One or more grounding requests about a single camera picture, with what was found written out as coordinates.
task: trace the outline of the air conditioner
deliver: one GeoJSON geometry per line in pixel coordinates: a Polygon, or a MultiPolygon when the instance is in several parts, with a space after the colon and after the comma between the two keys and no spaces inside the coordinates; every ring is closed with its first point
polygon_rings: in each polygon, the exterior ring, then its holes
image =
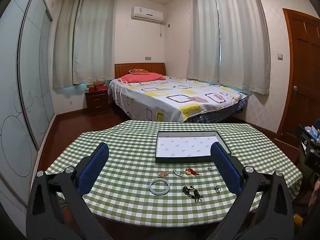
{"type": "Polygon", "coordinates": [[[163,13],[159,11],[135,6],[132,8],[131,18],[161,23],[163,21],[163,13]]]}

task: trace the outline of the black cord necklace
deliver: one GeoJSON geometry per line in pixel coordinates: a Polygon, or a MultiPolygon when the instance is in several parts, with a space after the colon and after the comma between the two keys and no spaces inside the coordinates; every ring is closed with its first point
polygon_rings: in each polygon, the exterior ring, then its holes
{"type": "Polygon", "coordinates": [[[184,194],[186,194],[188,197],[193,198],[196,203],[198,203],[199,201],[201,201],[200,198],[203,197],[203,196],[201,196],[201,195],[199,194],[198,190],[196,190],[193,186],[184,186],[184,187],[182,188],[182,192],[183,192],[184,194]],[[190,194],[190,190],[192,190],[192,189],[194,189],[194,191],[193,191],[193,194],[194,194],[194,195],[191,195],[191,194],[190,194]]]}

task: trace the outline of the wooden door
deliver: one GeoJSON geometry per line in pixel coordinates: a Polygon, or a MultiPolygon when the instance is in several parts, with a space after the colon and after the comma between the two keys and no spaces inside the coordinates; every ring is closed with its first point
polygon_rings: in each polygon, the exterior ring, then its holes
{"type": "Polygon", "coordinates": [[[314,125],[320,118],[320,20],[283,10],[290,43],[290,80],[277,135],[297,147],[296,127],[314,125]]]}

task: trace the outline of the wall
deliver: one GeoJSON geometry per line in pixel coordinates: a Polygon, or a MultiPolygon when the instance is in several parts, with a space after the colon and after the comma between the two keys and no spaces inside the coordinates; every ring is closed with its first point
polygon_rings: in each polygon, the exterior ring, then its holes
{"type": "Polygon", "coordinates": [[[148,0],[117,0],[115,63],[164,62],[165,26],[131,19],[133,6],[164,12],[164,5],[148,0]]]}
{"type": "MultiPolygon", "coordinates": [[[[70,88],[52,89],[52,62],[55,30],[62,0],[58,1],[57,16],[51,23],[49,40],[49,82],[54,110],[57,114],[86,108],[84,92],[86,85],[70,88]]],[[[164,5],[148,0],[117,0],[115,27],[115,63],[164,62],[164,33],[160,37],[160,25],[131,19],[133,6],[164,11],[164,5]]]]}
{"type": "MultiPolygon", "coordinates": [[[[318,17],[309,0],[261,0],[266,16],[271,53],[270,94],[251,94],[244,112],[236,115],[252,124],[277,132],[289,83],[289,39],[282,8],[318,17]],[[277,59],[283,54],[283,60],[277,59]]],[[[191,0],[174,0],[166,5],[165,18],[172,26],[165,39],[165,63],[168,75],[185,78],[190,44],[191,0]]]]}
{"type": "Polygon", "coordinates": [[[286,101],[290,52],[289,38],[282,8],[315,16],[318,15],[309,0],[261,0],[266,16],[271,55],[270,94],[249,97],[246,110],[238,117],[265,129],[277,132],[286,101]],[[277,59],[283,54],[283,60],[277,59]]]}
{"type": "Polygon", "coordinates": [[[164,63],[168,76],[186,77],[190,46],[190,18],[191,0],[173,0],[165,5],[164,19],[167,26],[164,39],[164,63]]]}

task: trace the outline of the red ornament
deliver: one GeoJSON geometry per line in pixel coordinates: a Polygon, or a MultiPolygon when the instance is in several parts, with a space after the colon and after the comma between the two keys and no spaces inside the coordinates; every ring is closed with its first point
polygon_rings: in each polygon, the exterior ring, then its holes
{"type": "Polygon", "coordinates": [[[191,168],[189,168],[189,167],[188,167],[188,168],[186,168],[186,171],[190,171],[192,175],[195,175],[195,176],[197,176],[197,175],[198,175],[198,176],[201,176],[201,174],[196,173],[193,169],[191,169],[191,168]]]}

